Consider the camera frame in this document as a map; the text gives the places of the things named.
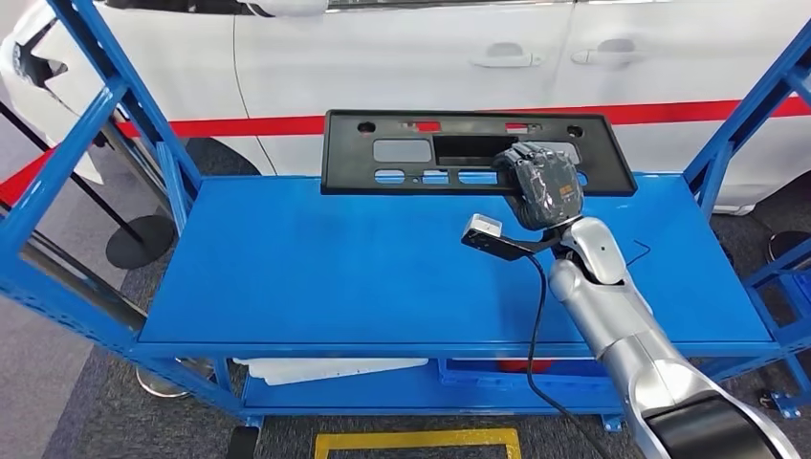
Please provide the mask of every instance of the robotic arm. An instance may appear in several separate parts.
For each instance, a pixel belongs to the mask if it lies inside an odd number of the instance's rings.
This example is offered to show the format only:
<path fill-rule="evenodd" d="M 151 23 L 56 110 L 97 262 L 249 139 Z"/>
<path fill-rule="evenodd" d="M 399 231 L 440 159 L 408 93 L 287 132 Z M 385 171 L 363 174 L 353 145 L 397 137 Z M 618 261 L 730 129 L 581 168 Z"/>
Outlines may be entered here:
<path fill-rule="evenodd" d="M 605 366 L 646 458 L 799 458 L 769 418 L 732 397 L 673 347 L 634 286 L 610 229 L 581 215 L 582 190 L 569 158 L 516 143 L 493 167 L 522 191 L 507 198 L 518 222 L 544 230 L 544 237 L 535 244 L 514 241 L 501 235 L 499 222 L 477 214 L 463 243 L 505 259 L 552 250 L 552 293 Z"/>

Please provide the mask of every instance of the car body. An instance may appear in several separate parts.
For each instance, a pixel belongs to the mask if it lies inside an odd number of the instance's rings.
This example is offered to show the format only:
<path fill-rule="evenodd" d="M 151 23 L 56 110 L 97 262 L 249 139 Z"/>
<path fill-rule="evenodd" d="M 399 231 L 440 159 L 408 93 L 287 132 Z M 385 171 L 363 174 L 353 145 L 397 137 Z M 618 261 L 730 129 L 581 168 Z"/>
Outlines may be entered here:
<path fill-rule="evenodd" d="M 640 171 L 683 170 L 811 17 L 807 0 L 338 0 L 310 17 L 231 0 L 121 2 L 98 8 L 170 120 L 586 107 L 608 114 Z M 21 55 L 44 75 L 27 75 Z M 0 46 L 0 75 L 53 142 L 101 86 L 44 1 Z M 731 162 L 719 210 L 751 210 L 811 170 L 809 114 L 766 122 Z M 210 142 L 261 174 L 320 173 L 318 135 Z"/>

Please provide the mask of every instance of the door handle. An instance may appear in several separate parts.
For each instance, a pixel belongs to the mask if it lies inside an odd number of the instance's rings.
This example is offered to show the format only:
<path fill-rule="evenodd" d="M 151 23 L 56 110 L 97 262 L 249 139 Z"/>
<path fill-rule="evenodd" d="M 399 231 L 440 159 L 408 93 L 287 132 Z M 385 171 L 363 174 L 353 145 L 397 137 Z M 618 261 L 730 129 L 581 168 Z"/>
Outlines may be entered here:
<path fill-rule="evenodd" d="M 611 38 L 597 48 L 578 51 L 571 56 L 576 64 L 617 68 L 645 60 L 646 57 L 647 54 L 639 51 L 636 43 L 627 38 Z"/>
<path fill-rule="evenodd" d="M 514 69 L 532 67 L 540 64 L 543 59 L 539 55 L 526 53 L 517 43 L 493 43 L 485 54 L 471 59 L 471 64 L 489 69 Z"/>

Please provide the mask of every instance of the blue metal cart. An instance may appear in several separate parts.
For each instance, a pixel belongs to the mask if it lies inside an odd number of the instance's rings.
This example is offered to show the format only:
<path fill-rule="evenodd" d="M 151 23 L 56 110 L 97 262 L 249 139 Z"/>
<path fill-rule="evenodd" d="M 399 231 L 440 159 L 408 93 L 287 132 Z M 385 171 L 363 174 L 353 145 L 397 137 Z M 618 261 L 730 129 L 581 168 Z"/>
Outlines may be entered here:
<path fill-rule="evenodd" d="M 104 87 L 0 223 L 3 295 L 248 425 L 272 414 L 555 412 L 523 386 L 452 385 L 441 374 L 447 368 L 438 359 L 527 355 L 537 307 L 535 270 L 459 244 L 475 212 L 508 222 L 505 231 L 517 238 L 531 237 L 509 223 L 513 218 L 501 198 L 321 196 L 318 178 L 201 177 L 93 2 L 49 2 Z M 779 328 L 757 293 L 768 281 L 795 275 L 786 269 L 811 252 L 811 244 L 742 283 L 708 224 L 734 153 L 793 91 L 811 102 L 805 84 L 809 48 L 811 23 L 683 174 L 637 173 L 634 196 L 585 201 L 584 212 L 614 231 L 671 340 L 689 357 L 714 358 L 703 369 L 717 380 L 811 346 L 806 314 Z M 91 273 L 66 267 L 53 248 L 30 239 L 117 107 L 160 164 L 181 235 L 148 317 Z M 541 262 L 548 266 L 549 255 Z M 537 357 L 588 357 L 562 306 L 550 298 L 545 308 Z M 248 377 L 235 393 L 227 359 L 259 357 L 432 360 L 282 386 Z M 216 382 L 179 358 L 212 360 Z M 537 378 L 574 412 L 606 420 L 621 412 L 613 390 L 591 390 L 604 388 L 605 378 Z M 800 381 L 811 388 L 807 379 Z"/>

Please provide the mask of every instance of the blue shelf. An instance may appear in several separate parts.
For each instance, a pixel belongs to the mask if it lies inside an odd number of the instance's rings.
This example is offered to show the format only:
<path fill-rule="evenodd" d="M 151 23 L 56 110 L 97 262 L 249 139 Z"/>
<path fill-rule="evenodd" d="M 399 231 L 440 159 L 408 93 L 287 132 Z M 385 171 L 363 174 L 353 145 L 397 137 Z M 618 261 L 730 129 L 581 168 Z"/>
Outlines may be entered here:
<path fill-rule="evenodd" d="M 402 370 L 278 386 L 249 378 L 244 400 L 247 412 L 254 415 L 557 414 L 526 385 L 498 390 L 446 386 L 439 381 L 436 361 Z M 607 391 L 577 391 L 563 385 L 541 388 L 573 412 L 621 411 L 613 388 Z"/>
<path fill-rule="evenodd" d="M 688 355 L 752 355 L 771 337 L 679 175 L 588 198 Z M 314 178 L 206 179 L 140 351 L 227 357 L 523 357 L 538 279 L 460 242 L 474 212 L 532 238 L 499 197 L 321 196 Z M 650 251 L 641 244 L 651 247 Z M 548 253 L 541 261 L 549 265 Z M 662 277 L 671 288 L 660 288 Z M 701 317 L 702 326 L 695 326 Z M 540 356 L 588 356 L 549 297 Z"/>

